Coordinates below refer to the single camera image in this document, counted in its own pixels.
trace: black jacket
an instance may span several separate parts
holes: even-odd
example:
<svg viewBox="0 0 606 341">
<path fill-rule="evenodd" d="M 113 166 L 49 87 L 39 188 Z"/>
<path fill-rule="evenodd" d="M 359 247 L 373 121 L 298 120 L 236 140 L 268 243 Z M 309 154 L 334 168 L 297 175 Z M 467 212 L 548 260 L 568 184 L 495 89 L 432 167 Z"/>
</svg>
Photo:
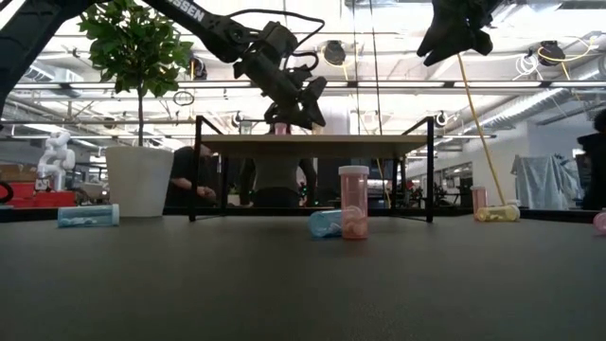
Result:
<svg viewBox="0 0 606 341">
<path fill-rule="evenodd" d="M 583 209 L 606 207 L 606 134 L 597 133 L 577 139 L 591 161 L 591 184 L 583 198 Z"/>
</svg>

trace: label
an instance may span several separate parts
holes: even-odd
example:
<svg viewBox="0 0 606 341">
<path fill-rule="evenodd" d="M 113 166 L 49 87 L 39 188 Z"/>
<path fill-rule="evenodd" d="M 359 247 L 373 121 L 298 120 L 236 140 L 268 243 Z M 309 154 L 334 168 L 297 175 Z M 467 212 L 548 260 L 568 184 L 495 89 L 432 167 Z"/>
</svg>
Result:
<svg viewBox="0 0 606 341">
<path fill-rule="evenodd" d="M 188 0 L 168 0 L 168 2 L 198 22 L 202 22 L 205 18 L 204 10 Z"/>
</svg>

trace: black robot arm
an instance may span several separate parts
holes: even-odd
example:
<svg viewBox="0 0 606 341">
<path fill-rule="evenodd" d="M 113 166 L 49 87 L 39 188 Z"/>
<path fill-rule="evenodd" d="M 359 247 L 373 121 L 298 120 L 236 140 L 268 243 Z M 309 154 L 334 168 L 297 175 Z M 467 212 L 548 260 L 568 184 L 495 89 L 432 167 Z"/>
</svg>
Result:
<svg viewBox="0 0 606 341">
<path fill-rule="evenodd" d="M 280 69 L 298 47 L 296 37 L 280 23 L 261 31 L 245 27 L 229 16 L 210 13 L 188 0 L 144 0 L 196 35 L 210 53 L 234 63 L 234 76 L 246 75 L 271 98 L 277 110 L 270 122 L 284 121 L 311 129 L 324 126 L 317 100 L 326 86 L 322 77 L 303 89 L 311 68 Z M 44 49 L 62 23 L 105 0 L 27 0 L 0 31 L 0 108 L 14 85 Z"/>
</svg>

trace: tree trunk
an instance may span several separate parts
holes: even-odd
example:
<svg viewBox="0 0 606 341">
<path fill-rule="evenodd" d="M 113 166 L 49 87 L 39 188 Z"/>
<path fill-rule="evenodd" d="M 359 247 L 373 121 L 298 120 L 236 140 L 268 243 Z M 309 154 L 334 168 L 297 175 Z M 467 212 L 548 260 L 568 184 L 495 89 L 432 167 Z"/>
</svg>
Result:
<svg viewBox="0 0 606 341">
<path fill-rule="evenodd" d="M 139 99 L 139 147 L 143 147 L 143 84 L 136 87 Z"/>
</svg>

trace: person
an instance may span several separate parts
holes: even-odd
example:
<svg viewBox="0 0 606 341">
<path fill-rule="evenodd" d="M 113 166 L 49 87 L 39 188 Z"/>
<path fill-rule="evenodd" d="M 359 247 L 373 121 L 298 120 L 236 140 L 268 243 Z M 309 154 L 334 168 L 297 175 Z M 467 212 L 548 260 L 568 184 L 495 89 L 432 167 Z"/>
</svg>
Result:
<svg viewBox="0 0 606 341">
<path fill-rule="evenodd" d="M 208 186 L 210 181 L 208 162 L 212 151 L 203 145 L 198 158 L 194 159 L 193 154 L 194 149 L 189 146 L 180 148 L 174 152 L 165 206 L 181 207 L 189 204 L 192 181 L 191 172 L 194 162 L 200 163 L 200 168 L 198 169 L 198 196 L 195 205 L 208 207 L 216 204 L 217 195 Z"/>
<path fill-rule="evenodd" d="M 276 133 L 276 125 L 272 124 L 268 135 Z M 291 133 L 287 125 L 286 134 Z M 311 206 L 315 198 L 317 175 L 310 158 L 297 157 L 256 157 L 244 160 L 240 180 L 240 204 L 250 204 L 251 182 L 254 179 L 254 207 L 290 208 L 299 207 L 298 182 L 296 171 L 303 170 L 308 187 L 307 206 Z"/>
<path fill-rule="evenodd" d="M 578 138 L 591 167 L 591 181 L 582 208 L 602 210 L 606 207 L 606 109 L 597 114 L 594 129 L 597 133 Z"/>
</svg>

